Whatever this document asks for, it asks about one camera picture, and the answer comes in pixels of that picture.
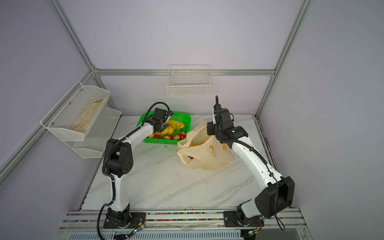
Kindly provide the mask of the banana print plastic bag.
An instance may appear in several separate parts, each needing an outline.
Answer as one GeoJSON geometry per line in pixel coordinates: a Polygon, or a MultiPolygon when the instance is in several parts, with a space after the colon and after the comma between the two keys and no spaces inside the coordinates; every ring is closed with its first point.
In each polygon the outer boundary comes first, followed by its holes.
{"type": "Polygon", "coordinates": [[[215,136],[207,135],[207,122],[199,123],[187,137],[177,144],[182,164],[189,169],[214,171],[231,164],[234,157],[226,144],[221,144],[215,136]]]}

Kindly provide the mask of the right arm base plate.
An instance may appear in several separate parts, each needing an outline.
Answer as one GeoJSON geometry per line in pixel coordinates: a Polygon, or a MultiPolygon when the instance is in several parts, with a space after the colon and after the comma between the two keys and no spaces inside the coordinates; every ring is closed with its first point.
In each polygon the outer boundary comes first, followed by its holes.
{"type": "Polygon", "coordinates": [[[264,219],[260,216],[246,217],[239,211],[224,211],[225,227],[264,227],[264,219]]]}

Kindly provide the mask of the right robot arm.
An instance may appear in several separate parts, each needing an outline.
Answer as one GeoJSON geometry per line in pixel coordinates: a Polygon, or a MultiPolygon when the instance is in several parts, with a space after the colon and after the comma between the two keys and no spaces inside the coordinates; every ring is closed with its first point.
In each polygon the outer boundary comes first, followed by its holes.
{"type": "Polygon", "coordinates": [[[285,225],[278,213],[292,205],[295,182],[284,177],[260,154],[249,134],[241,126],[234,125],[234,117],[223,108],[216,96],[213,106],[213,120],[207,125],[207,134],[233,150],[246,164],[259,185],[260,191],[253,200],[237,206],[236,221],[240,227],[248,227],[254,217],[275,218],[279,228],[285,225]]]}

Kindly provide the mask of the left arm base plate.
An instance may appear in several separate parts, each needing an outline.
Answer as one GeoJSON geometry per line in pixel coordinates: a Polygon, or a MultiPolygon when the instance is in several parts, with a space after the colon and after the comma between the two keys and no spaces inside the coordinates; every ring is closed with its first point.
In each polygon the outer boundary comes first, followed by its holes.
{"type": "Polygon", "coordinates": [[[112,211],[107,213],[104,229],[136,229],[140,224],[144,225],[145,212],[127,212],[125,214],[112,211]]]}

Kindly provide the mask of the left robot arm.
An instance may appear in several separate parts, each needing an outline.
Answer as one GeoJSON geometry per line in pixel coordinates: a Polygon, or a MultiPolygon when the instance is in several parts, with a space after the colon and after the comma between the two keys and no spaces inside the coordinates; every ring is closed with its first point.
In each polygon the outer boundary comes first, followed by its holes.
{"type": "Polygon", "coordinates": [[[111,138],[107,141],[102,174],[110,178],[112,199],[103,207],[108,208],[107,220],[116,221],[121,228],[129,225],[131,221],[130,204],[124,198],[125,188],[121,180],[133,168],[133,149],[150,135],[162,133],[167,128],[166,122],[173,114],[166,103],[155,102],[138,127],[118,139],[111,138]]]}

